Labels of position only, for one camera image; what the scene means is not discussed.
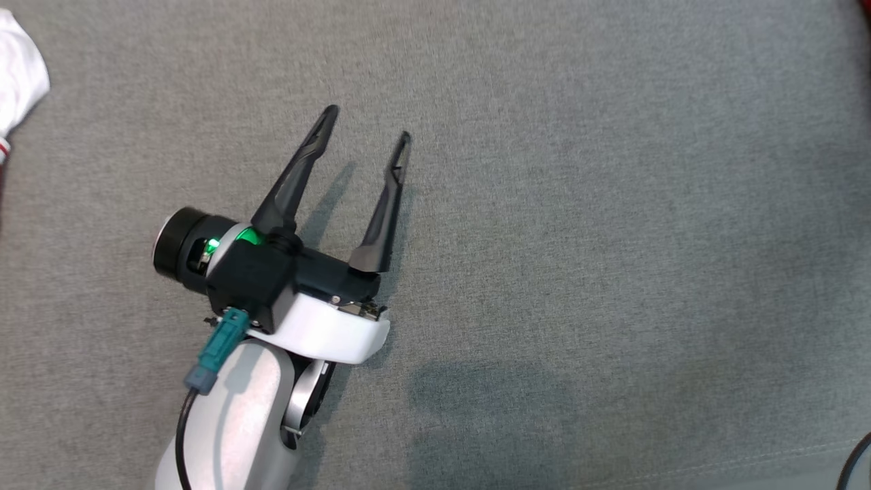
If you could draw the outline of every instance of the teal connector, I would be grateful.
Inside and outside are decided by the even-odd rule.
[[[199,362],[185,376],[185,386],[207,395],[218,380],[218,372],[248,330],[248,314],[230,308],[215,327],[212,337],[199,352]]]

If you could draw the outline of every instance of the green led indicator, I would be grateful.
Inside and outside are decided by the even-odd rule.
[[[254,245],[260,245],[263,243],[263,237],[260,236],[254,228],[245,228],[242,230],[242,233],[236,235],[236,240],[244,240],[246,242],[251,242]]]
[[[214,253],[215,249],[220,245],[220,241],[215,240],[214,238],[210,239],[206,242],[206,253],[211,255]]]

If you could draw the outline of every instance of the white cloth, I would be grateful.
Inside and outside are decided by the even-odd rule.
[[[0,164],[9,153],[5,137],[49,91],[49,73],[37,46],[12,12],[0,9]]]

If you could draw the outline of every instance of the gray fabric surface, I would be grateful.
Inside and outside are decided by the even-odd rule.
[[[308,243],[347,256],[415,150],[395,328],[337,374],[299,487],[706,487],[868,429],[852,0],[5,3],[52,90],[0,208],[2,488],[144,484],[208,334],[153,236],[247,218],[329,103]]]

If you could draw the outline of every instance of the black cable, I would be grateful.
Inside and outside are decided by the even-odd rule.
[[[187,417],[191,414],[193,400],[197,395],[199,395],[199,390],[196,388],[191,388],[187,393],[185,403],[181,405],[181,412],[179,412],[179,424],[175,427],[175,467],[179,470],[182,490],[191,490],[191,481],[187,479],[187,468],[185,467],[185,428],[187,427]]]
[[[871,446],[871,432],[863,437],[862,440],[859,441],[859,444],[853,448],[853,452],[850,453],[847,462],[844,463],[844,468],[841,470],[841,476],[838,478],[838,486],[835,487],[834,490],[847,490],[847,483],[850,481],[850,473],[852,473],[853,469],[856,468],[856,463],[859,462],[862,454],[869,446]]]

